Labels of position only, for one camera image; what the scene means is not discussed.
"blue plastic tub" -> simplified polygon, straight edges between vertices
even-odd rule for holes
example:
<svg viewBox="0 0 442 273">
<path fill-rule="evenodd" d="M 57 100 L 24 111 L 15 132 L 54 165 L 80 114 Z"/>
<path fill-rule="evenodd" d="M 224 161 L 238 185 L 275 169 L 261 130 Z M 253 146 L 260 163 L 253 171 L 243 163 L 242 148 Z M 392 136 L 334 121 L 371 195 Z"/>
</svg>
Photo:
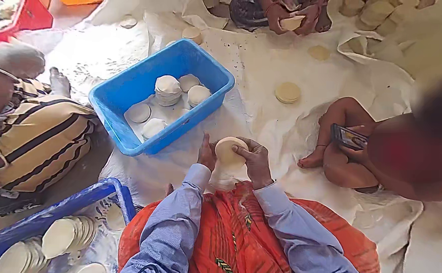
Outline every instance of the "blue plastic tub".
<svg viewBox="0 0 442 273">
<path fill-rule="evenodd" d="M 43 235 L 49 226 L 65 216 L 69 216 L 90 204 L 101 200 L 116 191 L 125 223 L 129 223 L 137 213 L 130 191 L 115 178 L 104 179 L 65 200 L 33 214 L 10 227 L 0 230 L 0 256 L 13 244 L 30 237 Z"/>
<path fill-rule="evenodd" d="M 158 77 L 193 74 L 213 95 L 141 143 L 123 117 L 133 104 L 154 94 Z M 235 85 L 233 75 L 191 40 L 182 39 L 91 90 L 89 99 L 110 137 L 123 154 L 155 154 L 218 109 Z"/>
</svg>

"blue sleeve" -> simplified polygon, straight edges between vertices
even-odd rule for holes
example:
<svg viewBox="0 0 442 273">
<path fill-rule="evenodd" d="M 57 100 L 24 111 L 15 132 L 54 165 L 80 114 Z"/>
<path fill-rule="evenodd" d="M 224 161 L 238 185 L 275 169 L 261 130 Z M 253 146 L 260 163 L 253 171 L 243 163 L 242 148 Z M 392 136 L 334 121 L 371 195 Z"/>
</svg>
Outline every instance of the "blue sleeve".
<svg viewBox="0 0 442 273">
<path fill-rule="evenodd" d="M 295 273 L 358 273 L 339 241 L 277 183 L 254 191 Z"/>
<path fill-rule="evenodd" d="M 140 252 L 128 260 L 121 273 L 188 271 L 210 177 L 206 166 L 191 166 L 182 186 L 153 211 L 140 236 Z"/>
</svg>

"red crate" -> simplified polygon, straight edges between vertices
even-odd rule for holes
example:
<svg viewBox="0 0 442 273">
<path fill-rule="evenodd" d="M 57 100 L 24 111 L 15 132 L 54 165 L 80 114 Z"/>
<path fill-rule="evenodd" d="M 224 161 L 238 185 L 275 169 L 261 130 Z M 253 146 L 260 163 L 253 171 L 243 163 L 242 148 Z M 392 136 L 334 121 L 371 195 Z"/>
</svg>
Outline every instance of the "red crate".
<svg viewBox="0 0 442 273">
<path fill-rule="evenodd" d="M 40 0 L 22 0 L 12 24 L 0 30 L 0 42 L 7 42 L 9 37 L 21 30 L 47 29 L 52 26 L 53 16 Z"/>
</svg>

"phone screen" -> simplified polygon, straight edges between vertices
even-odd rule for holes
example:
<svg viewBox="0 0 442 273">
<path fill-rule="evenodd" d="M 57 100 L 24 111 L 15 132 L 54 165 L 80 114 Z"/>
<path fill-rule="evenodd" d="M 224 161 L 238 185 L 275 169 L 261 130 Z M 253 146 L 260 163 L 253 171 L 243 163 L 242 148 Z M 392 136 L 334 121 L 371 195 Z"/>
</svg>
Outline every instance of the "phone screen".
<svg viewBox="0 0 442 273">
<path fill-rule="evenodd" d="M 341 133 L 341 140 L 347 145 L 364 149 L 364 147 L 368 144 L 368 140 L 362 135 L 358 135 L 355 132 L 352 132 L 351 130 L 344 127 L 339 127 L 339 129 Z"/>
</svg>

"orange fabric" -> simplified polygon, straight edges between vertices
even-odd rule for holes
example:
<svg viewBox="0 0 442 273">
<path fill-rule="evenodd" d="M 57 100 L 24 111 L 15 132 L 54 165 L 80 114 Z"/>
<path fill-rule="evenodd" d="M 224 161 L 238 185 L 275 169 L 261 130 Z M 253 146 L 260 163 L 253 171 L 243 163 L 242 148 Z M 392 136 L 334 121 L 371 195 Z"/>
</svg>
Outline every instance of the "orange fabric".
<svg viewBox="0 0 442 273">
<path fill-rule="evenodd" d="M 205 194 L 201 226 L 189 261 L 189 272 L 290 273 L 288 260 L 249 182 L 230 192 Z M 339 215 L 319 202 L 291 199 L 314 216 L 339 240 L 360 273 L 380 272 L 376 244 Z M 139 252 L 139 240 L 148 218 L 159 202 L 140 210 L 121 234 L 119 271 Z"/>
</svg>

